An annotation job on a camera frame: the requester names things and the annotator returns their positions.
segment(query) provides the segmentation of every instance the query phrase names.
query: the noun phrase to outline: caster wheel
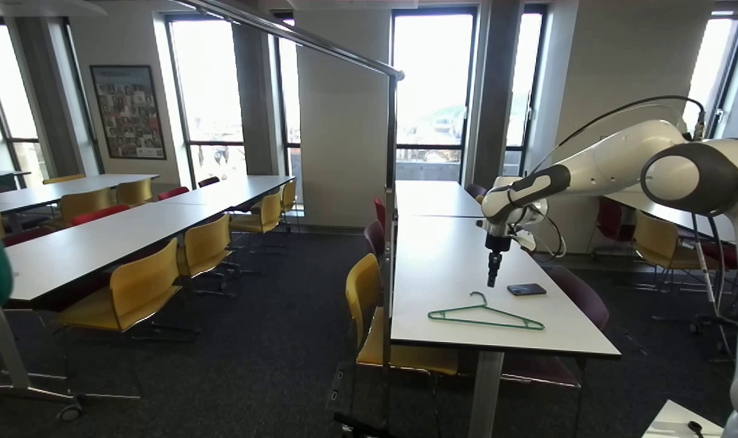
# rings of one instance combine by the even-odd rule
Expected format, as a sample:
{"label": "caster wheel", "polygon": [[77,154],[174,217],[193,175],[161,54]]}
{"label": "caster wheel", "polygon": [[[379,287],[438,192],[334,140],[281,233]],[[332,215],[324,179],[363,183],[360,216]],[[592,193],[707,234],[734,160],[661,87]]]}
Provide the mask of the caster wheel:
{"label": "caster wheel", "polygon": [[82,416],[82,408],[77,405],[68,405],[58,412],[58,419],[64,422],[73,422]]}

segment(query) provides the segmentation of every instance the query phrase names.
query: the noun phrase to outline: dark carpet floor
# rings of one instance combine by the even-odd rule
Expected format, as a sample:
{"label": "dark carpet floor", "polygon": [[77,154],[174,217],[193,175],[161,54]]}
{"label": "dark carpet floor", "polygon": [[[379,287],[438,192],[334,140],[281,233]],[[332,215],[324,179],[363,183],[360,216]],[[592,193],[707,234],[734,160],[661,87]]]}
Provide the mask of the dark carpet floor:
{"label": "dark carpet floor", "polygon": [[[344,280],[364,254],[361,236],[292,235],[286,255],[254,255],[262,276],[232,281],[236,299],[200,296],[202,332],[193,344],[129,342],[116,335],[74,330],[69,347],[72,388],[82,392],[135,391],[135,354],[144,388],[141,401],[90,399],[71,423],[55,419],[60,405],[0,397],[3,437],[340,436],[326,408],[333,372],[352,354],[346,330]],[[589,361],[580,437],[641,436],[667,399],[723,424],[730,413],[730,364],[711,364],[716,332],[690,335],[683,324],[653,322],[650,314],[690,316],[706,311],[696,294],[658,294],[620,288],[646,274],[576,271],[610,309],[607,336],[621,361]],[[199,280],[209,287],[212,280]],[[173,301],[159,321],[181,321]],[[62,374],[60,338],[30,313],[9,316],[29,371]],[[135,329],[149,332],[149,326]],[[464,355],[464,363],[469,362]],[[435,436],[432,398],[424,377],[395,374],[391,429],[404,437]],[[473,379],[439,381],[444,436],[465,436]],[[355,413],[374,421],[380,374],[358,374]],[[495,436],[570,436],[577,391],[502,383]]]}

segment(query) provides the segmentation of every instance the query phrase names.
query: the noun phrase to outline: poster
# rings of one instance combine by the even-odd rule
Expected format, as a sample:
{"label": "poster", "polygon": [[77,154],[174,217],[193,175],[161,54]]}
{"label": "poster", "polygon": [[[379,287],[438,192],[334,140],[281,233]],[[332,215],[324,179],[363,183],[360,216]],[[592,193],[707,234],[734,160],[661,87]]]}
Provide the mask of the poster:
{"label": "poster", "polygon": [[111,158],[165,160],[149,66],[90,66]]}

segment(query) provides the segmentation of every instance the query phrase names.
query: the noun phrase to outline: robotic arm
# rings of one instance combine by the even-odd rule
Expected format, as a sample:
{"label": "robotic arm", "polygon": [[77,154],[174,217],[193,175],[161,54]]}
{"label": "robotic arm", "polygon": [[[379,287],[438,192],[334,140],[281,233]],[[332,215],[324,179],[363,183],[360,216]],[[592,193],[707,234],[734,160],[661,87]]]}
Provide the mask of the robotic arm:
{"label": "robotic arm", "polygon": [[[509,249],[513,225],[537,221],[545,213],[529,207],[532,203],[559,193],[605,195],[636,183],[660,205],[706,216],[725,214],[736,231],[738,257],[738,139],[689,142],[668,122],[642,122],[546,169],[506,182],[505,177],[497,178],[482,201],[491,287],[501,253]],[[738,330],[738,324],[731,324]],[[738,438],[738,344],[731,404],[734,412],[723,436]]]}

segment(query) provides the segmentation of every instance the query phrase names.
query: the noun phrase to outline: smartphone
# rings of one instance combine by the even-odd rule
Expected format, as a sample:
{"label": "smartphone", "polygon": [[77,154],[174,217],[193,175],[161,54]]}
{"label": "smartphone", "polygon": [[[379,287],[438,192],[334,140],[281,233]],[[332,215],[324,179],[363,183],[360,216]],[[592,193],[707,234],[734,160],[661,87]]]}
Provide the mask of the smartphone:
{"label": "smartphone", "polygon": [[509,285],[507,290],[514,296],[543,296],[547,291],[536,283],[528,283],[527,285]]}

